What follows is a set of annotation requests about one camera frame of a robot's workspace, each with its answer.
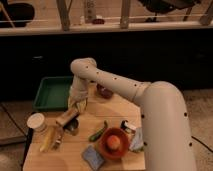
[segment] blue sponge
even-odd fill
[[[103,157],[91,145],[84,150],[82,157],[94,171],[97,171],[104,163]]]

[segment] food item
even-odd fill
[[[104,133],[104,131],[108,128],[108,124],[106,121],[104,121],[104,127],[99,130],[98,132],[96,132],[95,134],[91,135],[89,137],[89,141],[90,142],[95,142],[97,139],[99,139],[101,137],[101,135]]]
[[[110,150],[118,150],[121,145],[121,141],[116,135],[110,135],[107,138],[107,147]]]
[[[110,99],[113,95],[113,92],[110,91],[109,89],[103,87],[100,84],[97,84],[96,86],[98,93],[105,99]]]
[[[51,144],[53,143],[53,138],[55,136],[56,127],[50,126],[47,129],[46,135],[44,137],[44,140],[41,144],[41,147],[39,149],[40,152],[46,152],[50,148]]]

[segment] dark background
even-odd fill
[[[72,75],[82,57],[139,81],[211,88],[212,38],[213,29],[1,37],[0,100],[33,100],[43,77]]]

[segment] cable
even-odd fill
[[[11,114],[8,112],[7,108],[2,103],[0,103],[0,106],[4,110],[4,112],[7,114],[7,116],[10,118],[10,120],[13,122],[13,124],[18,128],[18,130],[27,138],[27,135],[25,134],[25,132],[16,123],[16,121],[13,119],[13,117],[11,116]]]
[[[199,140],[198,138],[192,136],[193,139],[195,139],[196,141],[198,141],[200,144],[202,144],[204,147],[206,147],[211,153],[213,153],[213,150],[207,146],[205,143],[203,143],[201,140]]]

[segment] small container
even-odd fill
[[[47,127],[42,113],[34,113],[27,120],[27,126],[36,132],[41,132]]]

